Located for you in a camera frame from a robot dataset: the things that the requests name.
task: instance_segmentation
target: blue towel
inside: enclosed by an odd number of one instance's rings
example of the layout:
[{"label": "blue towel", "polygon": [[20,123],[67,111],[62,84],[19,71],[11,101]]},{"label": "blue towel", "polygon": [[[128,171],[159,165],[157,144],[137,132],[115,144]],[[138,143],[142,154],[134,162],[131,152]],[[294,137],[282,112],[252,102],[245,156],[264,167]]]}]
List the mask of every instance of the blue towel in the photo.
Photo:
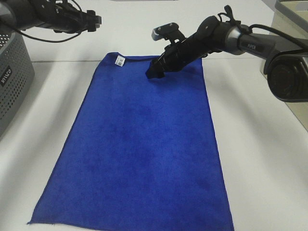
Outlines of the blue towel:
[{"label": "blue towel", "polygon": [[232,231],[201,59],[148,80],[153,57],[97,67],[29,223]]}]

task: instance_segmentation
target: white label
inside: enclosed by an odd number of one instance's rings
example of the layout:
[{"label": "white label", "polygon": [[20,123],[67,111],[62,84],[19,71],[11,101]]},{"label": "white label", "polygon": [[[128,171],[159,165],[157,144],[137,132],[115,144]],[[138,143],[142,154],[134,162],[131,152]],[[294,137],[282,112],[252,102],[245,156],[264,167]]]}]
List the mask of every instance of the white label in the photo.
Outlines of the white label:
[{"label": "white label", "polygon": [[125,62],[125,58],[118,55],[117,58],[116,58],[115,64],[118,65],[118,66],[123,66],[124,62]]}]

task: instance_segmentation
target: white table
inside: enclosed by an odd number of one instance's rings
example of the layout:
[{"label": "white table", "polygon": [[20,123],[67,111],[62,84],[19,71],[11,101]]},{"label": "white table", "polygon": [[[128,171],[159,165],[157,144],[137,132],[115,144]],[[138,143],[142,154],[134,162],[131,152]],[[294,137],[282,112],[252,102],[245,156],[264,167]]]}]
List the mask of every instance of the white table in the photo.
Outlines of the white table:
[{"label": "white table", "polygon": [[[236,19],[271,24],[273,11],[255,0],[117,2],[79,0],[103,24],[63,43],[25,39],[36,76],[20,110],[0,138],[0,231],[78,231],[67,225],[26,225],[75,120],[92,74],[111,51],[153,55],[154,27],[176,22],[189,36],[229,4]],[[46,29],[27,33],[62,39]],[[308,230],[308,133],[271,94],[249,54],[204,59],[205,83],[235,230]]]}]

